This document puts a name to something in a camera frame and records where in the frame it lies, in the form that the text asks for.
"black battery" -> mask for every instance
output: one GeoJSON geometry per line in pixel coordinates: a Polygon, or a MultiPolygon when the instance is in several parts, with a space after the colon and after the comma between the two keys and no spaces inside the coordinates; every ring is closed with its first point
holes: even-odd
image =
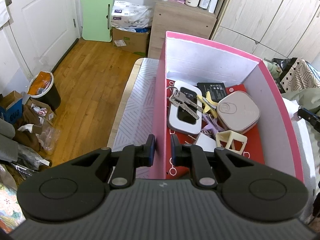
{"type": "Polygon", "coordinates": [[[201,90],[203,97],[205,97],[207,91],[209,91],[212,101],[216,103],[227,96],[224,83],[198,83],[197,87],[201,90]]]}

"pink container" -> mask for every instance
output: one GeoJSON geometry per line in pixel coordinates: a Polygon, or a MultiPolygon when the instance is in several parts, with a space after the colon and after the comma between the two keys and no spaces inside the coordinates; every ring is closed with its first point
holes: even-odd
{"type": "Polygon", "coordinates": [[[304,181],[297,139],[280,92],[260,58],[215,41],[167,32],[156,76],[153,134],[156,154],[149,177],[164,179],[171,153],[166,153],[166,79],[243,83],[261,115],[258,129],[266,165],[304,181]]]}

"gray cloth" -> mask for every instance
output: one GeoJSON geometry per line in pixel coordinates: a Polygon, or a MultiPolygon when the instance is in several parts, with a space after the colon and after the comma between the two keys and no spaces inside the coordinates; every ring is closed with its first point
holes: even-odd
{"type": "Polygon", "coordinates": [[[15,136],[16,132],[12,124],[0,118],[0,134],[6,136],[9,139],[12,139],[15,136]]]}
{"type": "Polygon", "coordinates": [[[0,160],[12,162],[18,160],[18,143],[0,134],[0,160]]]}

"patterned bag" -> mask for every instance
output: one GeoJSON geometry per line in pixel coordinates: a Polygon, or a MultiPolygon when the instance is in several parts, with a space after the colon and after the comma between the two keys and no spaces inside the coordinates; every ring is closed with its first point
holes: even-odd
{"type": "Polygon", "coordinates": [[[282,79],[281,85],[286,92],[320,87],[320,76],[308,62],[298,58],[282,79]]]}

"beige plastic part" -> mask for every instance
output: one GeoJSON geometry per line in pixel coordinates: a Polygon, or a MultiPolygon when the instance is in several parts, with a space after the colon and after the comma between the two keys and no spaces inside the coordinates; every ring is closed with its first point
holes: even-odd
{"type": "Polygon", "coordinates": [[[222,147],[221,142],[227,143],[227,145],[225,147],[226,149],[241,155],[244,150],[245,145],[247,144],[247,137],[240,134],[240,133],[234,132],[234,131],[218,132],[216,134],[217,147],[222,147]],[[242,147],[241,147],[240,151],[236,151],[234,140],[242,142],[242,147]]]}
{"type": "Polygon", "coordinates": [[[247,93],[236,91],[220,100],[217,114],[224,128],[244,134],[257,123],[260,110],[247,93]]]}

